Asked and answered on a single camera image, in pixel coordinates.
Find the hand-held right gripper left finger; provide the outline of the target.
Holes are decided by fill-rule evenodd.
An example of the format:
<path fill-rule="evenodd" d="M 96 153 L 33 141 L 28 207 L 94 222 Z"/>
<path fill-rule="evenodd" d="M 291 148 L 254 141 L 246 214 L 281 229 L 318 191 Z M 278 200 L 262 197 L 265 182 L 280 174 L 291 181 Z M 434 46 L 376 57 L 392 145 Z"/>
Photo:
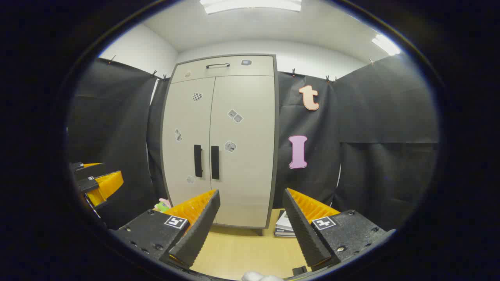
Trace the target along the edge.
<path fill-rule="evenodd" d="M 219 191 L 210 190 L 165 211 L 149 209 L 112 234 L 140 255 L 189 269 L 219 207 Z"/>

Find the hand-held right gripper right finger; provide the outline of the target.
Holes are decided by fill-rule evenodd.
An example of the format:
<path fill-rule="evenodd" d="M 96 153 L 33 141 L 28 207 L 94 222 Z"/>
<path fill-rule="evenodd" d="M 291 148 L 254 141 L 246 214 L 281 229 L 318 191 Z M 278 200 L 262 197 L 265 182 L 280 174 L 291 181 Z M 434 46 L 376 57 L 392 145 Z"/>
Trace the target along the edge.
<path fill-rule="evenodd" d="M 282 202 L 302 255 L 314 271 L 360 256 L 391 236 L 356 210 L 340 212 L 292 189 L 284 191 Z"/>

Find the grey shoe cabinet door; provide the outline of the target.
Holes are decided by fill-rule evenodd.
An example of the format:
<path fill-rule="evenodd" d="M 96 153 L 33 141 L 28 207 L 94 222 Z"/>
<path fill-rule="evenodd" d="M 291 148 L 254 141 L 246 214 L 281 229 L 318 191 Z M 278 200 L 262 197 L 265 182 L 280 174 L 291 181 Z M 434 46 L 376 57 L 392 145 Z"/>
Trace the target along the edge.
<path fill-rule="evenodd" d="M 265 228 L 273 185 L 275 79 L 232 75 L 215 79 L 211 107 L 211 186 L 220 193 L 216 223 Z"/>
<path fill-rule="evenodd" d="M 209 133 L 214 82 L 214 78 L 203 78 L 168 87 L 161 152 L 173 206 L 211 190 Z"/>

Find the grey double-door shoe cabinet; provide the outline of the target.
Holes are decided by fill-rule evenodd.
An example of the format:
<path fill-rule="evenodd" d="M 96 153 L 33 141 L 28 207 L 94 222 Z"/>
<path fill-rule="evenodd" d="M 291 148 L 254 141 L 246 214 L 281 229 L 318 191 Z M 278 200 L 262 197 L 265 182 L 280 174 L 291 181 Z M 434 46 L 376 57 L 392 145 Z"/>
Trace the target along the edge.
<path fill-rule="evenodd" d="M 169 79 L 168 86 L 166 89 L 165 100 L 162 108 L 162 120 L 161 120 L 161 139 L 162 139 L 162 128 L 164 120 L 164 108 L 167 98 L 167 92 L 169 86 L 174 82 L 185 82 L 189 80 L 203 79 L 203 78 L 218 78 L 221 76 L 232 76 L 232 75 L 265 75 L 273 76 L 275 79 L 275 148 L 274 148 L 274 161 L 273 161 L 273 185 L 271 187 L 270 194 L 270 209 L 268 212 L 268 221 L 265 228 L 246 228 L 253 229 L 259 235 L 262 235 L 264 229 L 268 228 L 270 225 L 270 215 L 273 208 L 273 198 L 275 194 L 275 181 L 277 173 L 277 150 L 279 146 L 279 82 L 277 77 L 277 61 L 276 55 L 273 54 L 235 54 L 235 55 L 219 55 L 212 57 L 205 57 L 200 59 L 188 60 L 186 62 L 181 62 L 175 65 L 173 73 Z M 164 177 L 163 169 L 163 159 L 161 152 L 161 170 Z M 218 160 L 218 157 L 211 157 L 211 148 L 209 153 L 210 158 L 210 171 L 211 171 L 211 181 L 213 178 L 218 179 L 218 171 L 213 171 L 211 168 L 211 160 Z M 214 224 L 226 228 L 240 228 L 224 226 L 216 223 L 216 217 Z"/>

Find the stack of magazines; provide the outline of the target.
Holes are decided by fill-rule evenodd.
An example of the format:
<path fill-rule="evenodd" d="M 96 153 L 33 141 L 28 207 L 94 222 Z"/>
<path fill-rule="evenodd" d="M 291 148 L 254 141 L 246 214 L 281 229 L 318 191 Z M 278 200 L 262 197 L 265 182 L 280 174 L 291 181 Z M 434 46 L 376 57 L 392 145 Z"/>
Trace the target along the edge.
<path fill-rule="evenodd" d="M 282 238 L 295 238 L 295 232 L 285 210 L 280 210 L 275 224 L 274 235 Z"/>

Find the black backdrop cloth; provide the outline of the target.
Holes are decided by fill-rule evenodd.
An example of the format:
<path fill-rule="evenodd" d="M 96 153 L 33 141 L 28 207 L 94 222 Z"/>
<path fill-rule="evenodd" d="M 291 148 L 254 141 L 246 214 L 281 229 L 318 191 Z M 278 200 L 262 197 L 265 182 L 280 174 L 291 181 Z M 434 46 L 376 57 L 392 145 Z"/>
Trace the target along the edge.
<path fill-rule="evenodd" d="M 432 93 L 413 62 L 389 56 L 334 82 L 278 70 L 277 77 L 273 209 L 292 189 L 387 231 L 401 228 L 429 188 L 439 147 Z M 97 59 L 75 87 L 68 161 L 104 162 L 125 181 L 101 213 L 110 228 L 168 198 L 161 120 L 169 79 Z"/>

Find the small ceiling light panel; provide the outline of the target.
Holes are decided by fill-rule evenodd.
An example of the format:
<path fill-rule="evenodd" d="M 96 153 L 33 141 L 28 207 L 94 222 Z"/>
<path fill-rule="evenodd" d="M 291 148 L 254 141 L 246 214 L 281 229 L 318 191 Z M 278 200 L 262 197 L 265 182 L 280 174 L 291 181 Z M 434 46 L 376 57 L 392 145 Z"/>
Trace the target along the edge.
<path fill-rule="evenodd" d="M 377 34 L 371 42 L 385 51 L 389 56 L 400 54 L 400 48 L 388 37 Z"/>

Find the long ceiling light panel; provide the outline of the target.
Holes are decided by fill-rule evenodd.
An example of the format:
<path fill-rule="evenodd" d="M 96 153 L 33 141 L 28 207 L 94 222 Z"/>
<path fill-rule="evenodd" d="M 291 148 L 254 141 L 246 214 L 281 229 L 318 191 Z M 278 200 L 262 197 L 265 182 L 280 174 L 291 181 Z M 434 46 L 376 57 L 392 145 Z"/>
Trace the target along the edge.
<path fill-rule="evenodd" d="M 236 9 L 280 9 L 300 12 L 302 0 L 199 0 L 207 14 Z"/>

